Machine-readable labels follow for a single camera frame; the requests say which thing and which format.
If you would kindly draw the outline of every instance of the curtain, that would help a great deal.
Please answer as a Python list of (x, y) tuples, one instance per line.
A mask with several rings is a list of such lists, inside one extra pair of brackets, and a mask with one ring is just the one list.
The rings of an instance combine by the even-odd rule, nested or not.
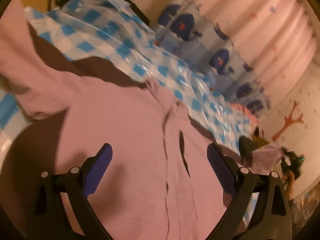
[(318, 46), (300, 0), (172, 0), (153, 30), (156, 45), (257, 117), (284, 99)]

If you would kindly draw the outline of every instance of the starfish print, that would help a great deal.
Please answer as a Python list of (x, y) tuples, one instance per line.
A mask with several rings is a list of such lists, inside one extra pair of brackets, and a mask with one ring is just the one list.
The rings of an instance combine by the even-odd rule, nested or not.
[(256, 13), (252, 13), (250, 14), (250, 16), (252, 17), (253, 20), (258, 19), (258, 16)]
[(276, 45), (273, 45), (271, 49), (274, 53), (278, 53), (278, 47)]
[(270, 7), (270, 12), (273, 12), (274, 14), (276, 14), (276, 9), (273, 6), (271, 6)]

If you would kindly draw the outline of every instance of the blue and white checkered tablecloth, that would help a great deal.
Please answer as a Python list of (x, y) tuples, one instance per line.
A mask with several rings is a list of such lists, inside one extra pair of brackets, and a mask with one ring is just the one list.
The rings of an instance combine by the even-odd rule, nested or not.
[(46, 14), (28, 7), (25, 15), (37, 34), (70, 61), (98, 56), (137, 81), (156, 77), (219, 144), (238, 152), (238, 138), (249, 135), (249, 120), (222, 95), (211, 92), (204, 76), (192, 73), (184, 61), (156, 47), (154, 32), (132, 12), (129, 3), (70, 0)]

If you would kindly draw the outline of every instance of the silver screw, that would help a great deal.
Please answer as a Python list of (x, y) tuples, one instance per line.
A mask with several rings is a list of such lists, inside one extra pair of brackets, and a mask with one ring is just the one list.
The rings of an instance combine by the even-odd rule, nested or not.
[(271, 172), (271, 176), (274, 177), (274, 178), (277, 178), (279, 177), (279, 174), (275, 171)]
[(73, 174), (78, 173), (78, 171), (79, 171), (79, 167), (73, 167), (71, 169), (71, 173), (73, 173)]
[(248, 174), (248, 173), (249, 173), (249, 169), (246, 168), (246, 167), (241, 167), (240, 171), (241, 171), (243, 174)]
[(48, 176), (48, 174), (49, 173), (47, 171), (44, 171), (44, 172), (41, 173), (41, 177), (45, 178), (46, 176)]

